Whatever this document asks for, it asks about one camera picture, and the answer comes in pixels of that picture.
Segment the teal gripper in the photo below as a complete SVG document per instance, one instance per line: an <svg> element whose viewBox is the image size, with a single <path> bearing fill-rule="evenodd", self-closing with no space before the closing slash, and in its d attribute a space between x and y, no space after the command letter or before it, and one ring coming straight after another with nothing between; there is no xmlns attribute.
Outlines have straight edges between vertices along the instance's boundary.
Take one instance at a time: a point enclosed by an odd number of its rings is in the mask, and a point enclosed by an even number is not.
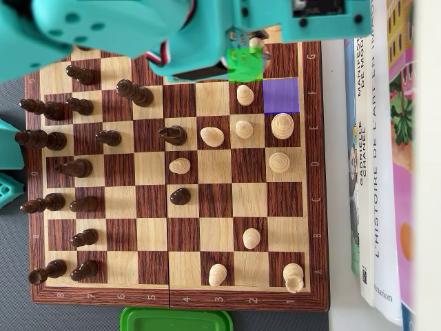
<svg viewBox="0 0 441 331"><path fill-rule="evenodd" d="M150 63L152 71L169 81L235 79L246 68L250 53L269 66L264 30L246 33L235 27L237 1L197 1L187 24L166 41L167 61Z"/></svg>

